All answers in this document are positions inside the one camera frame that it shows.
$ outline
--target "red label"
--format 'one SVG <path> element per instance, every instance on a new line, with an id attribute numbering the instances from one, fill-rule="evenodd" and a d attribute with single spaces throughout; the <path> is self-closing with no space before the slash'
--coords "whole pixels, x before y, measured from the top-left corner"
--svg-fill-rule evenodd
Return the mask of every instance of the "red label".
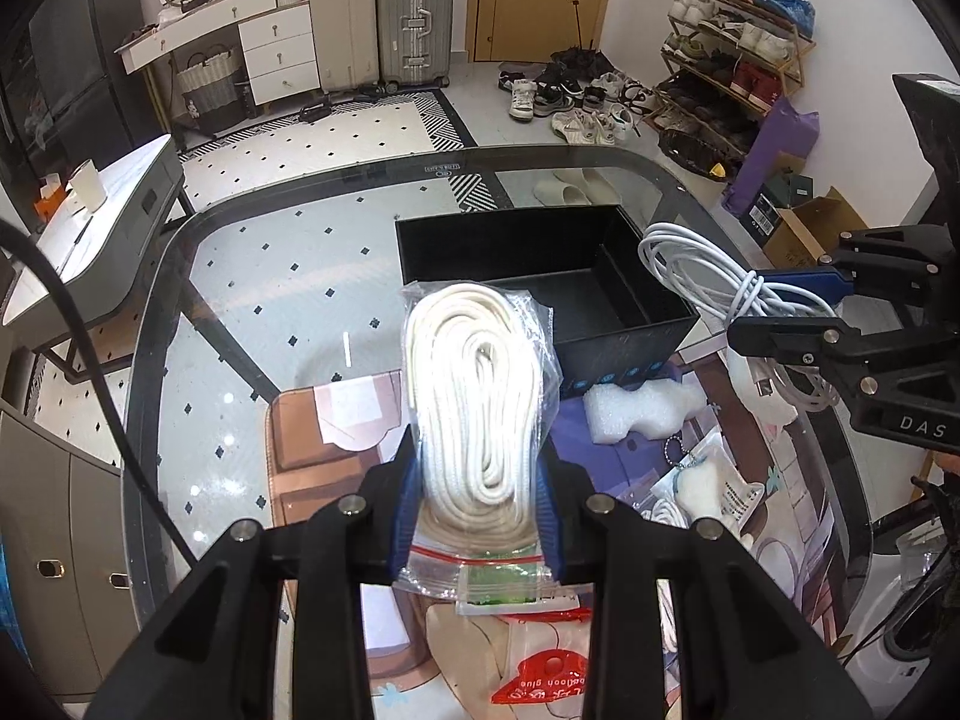
<path id="1" fill-rule="evenodd" d="M 549 704 L 579 696 L 587 684 L 587 659 L 569 650 L 544 650 L 520 661 L 520 673 L 493 693 L 492 704 Z"/>

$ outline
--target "silver suitcase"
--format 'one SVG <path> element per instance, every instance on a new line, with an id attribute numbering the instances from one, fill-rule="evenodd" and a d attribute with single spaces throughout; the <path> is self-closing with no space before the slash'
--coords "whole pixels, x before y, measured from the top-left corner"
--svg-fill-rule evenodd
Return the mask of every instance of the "silver suitcase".
<path id="1" fill-rule="evenodd" d="M 400 84 L 449 84 L 453 0 L 376 0 L 380 72 Z"/>

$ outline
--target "wall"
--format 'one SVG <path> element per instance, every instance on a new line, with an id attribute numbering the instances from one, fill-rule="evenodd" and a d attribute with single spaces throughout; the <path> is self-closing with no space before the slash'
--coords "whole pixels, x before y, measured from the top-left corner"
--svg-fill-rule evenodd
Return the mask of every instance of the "wall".
<path id="1" fill-rule="evenodd" d="M 666 78 L 659 47 L 672 0 L 610 0 L 601 47 L 646 84 Z M 835 185 L 871 226 L 914 221 L 929 202 L 931 170 L 891 81 L 894 73 L 956 69 L 910 0 L 810 0 L 818 46 L 805 61 L 800 111 L 819 110 L 820 141 L 808 172 L 818 191 Z"/>

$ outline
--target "suitcase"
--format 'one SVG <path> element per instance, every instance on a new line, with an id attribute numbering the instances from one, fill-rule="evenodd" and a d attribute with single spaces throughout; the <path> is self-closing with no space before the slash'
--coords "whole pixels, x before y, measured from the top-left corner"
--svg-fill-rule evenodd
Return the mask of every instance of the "suitcase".
<path id="1" fill-rule="evenodd" d="M 388 92 L 400 84 L 448 86 L 453 0 L 376 0 L 376 15 Z"/>
<path id="2" fill-rule="evenodd" d="M 310 20 L 325 92 L 356 89 L 380 79 L 376 0 L 310 0 Z"/>

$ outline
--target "cabinet handle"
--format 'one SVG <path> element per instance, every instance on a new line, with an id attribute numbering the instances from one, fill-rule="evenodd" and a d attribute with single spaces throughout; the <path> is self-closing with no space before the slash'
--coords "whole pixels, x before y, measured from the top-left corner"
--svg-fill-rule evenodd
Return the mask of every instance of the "cabinet handle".
<path id="1" fill-rule="evenodd" d="M 66 573 L 64 564 L 59 560 L 38 560 L 37 571 L 44 579 L 62 579 Z"/>

